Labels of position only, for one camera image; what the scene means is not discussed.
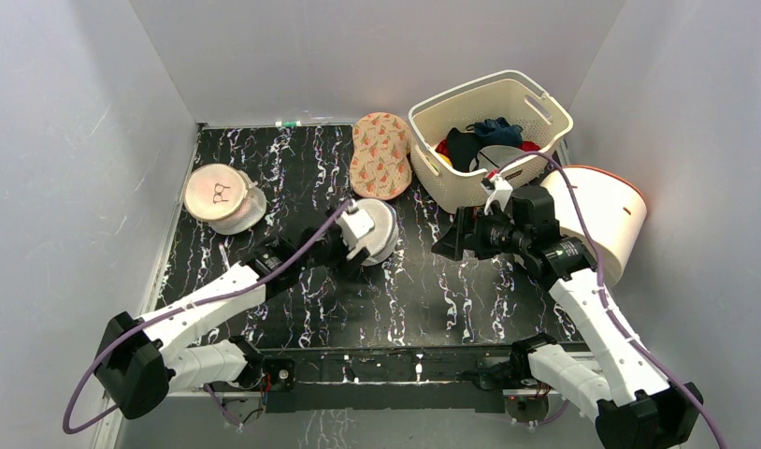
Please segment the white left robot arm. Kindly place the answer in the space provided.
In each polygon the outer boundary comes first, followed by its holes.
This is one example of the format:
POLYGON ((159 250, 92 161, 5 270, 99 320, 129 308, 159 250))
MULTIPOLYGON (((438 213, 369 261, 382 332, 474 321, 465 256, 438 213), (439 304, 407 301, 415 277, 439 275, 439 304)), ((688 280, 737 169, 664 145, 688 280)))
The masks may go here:
POLYGON ((116 410, 137 419, 173 392, 214 383, 252 389, 266 379, 266 359, 242 337, 196 346, 194 341, 233 316, 288 292, 306 269, 345 274, 377 262, 384 242, 375 224, 340 219, 310 228, 299 245, 267 239, 245 261, 172 304, 139 317, 121 312, 104 330, 93 376, 116 410))

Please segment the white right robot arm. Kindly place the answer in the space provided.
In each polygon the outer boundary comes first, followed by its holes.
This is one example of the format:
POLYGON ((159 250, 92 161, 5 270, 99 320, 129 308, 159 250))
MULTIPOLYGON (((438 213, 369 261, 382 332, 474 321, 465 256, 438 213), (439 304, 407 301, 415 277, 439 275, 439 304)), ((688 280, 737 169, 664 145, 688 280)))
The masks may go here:
POLYGON ((465 252, 488 259, 511 254, 570 317, 598 370, 587 368, 546 333, 511 345, 508 361, 464 372, 482 384, 504 375, 509 384, 546 384, 593 422, 606 448, 673 448, 686 442, 702 396, 692 383, 670 380, 637 347, 639 340, 614 308, 597 277, 596 260, 582 241, 562 234, 553 198, 540 186, 461 207, 432 252, 453 261, 465 252))

